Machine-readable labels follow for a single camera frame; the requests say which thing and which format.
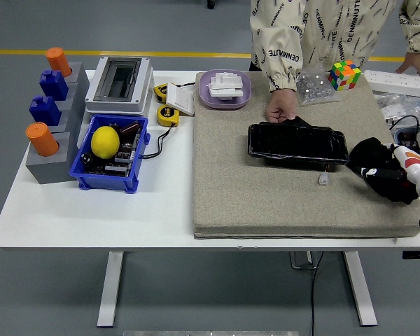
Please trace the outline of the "person's right hand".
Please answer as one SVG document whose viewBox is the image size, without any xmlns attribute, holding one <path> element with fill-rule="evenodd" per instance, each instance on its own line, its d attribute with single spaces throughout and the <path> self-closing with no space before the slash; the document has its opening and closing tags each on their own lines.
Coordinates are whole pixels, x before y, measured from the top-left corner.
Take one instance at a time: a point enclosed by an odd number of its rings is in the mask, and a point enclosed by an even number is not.
<svg viewBox="0 0 420 336">
<path fill-rule="evenodd" d="M 270 101 L 265 109 L 266 120 L 270 123 L 282 123 L 293 120 L 297 112 L 296 93 L 291 89 L 279 89 L 271 93 Z"/>
</svg>

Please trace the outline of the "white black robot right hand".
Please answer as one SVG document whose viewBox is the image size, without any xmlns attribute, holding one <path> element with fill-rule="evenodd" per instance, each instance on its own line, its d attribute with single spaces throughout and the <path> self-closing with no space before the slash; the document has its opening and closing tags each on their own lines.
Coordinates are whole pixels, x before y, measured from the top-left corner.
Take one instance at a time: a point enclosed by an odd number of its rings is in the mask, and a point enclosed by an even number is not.
<svg viewBox="0 0 420 336">
<path fill-rule="evenodd" d="M 403 172 L 393 171 L 384 168 L 359 168 L 359 174 L 364 177 L 378 177 L 384 179 L 401 179 L 406 176 L 407 179 L 416 186 L 420 191 L 420 154 L 409 149 L 406 146 L 395 145 L 389 143 L 386 147 L 392 152 L 393 156 L 397 159 Z"/>
</svg>

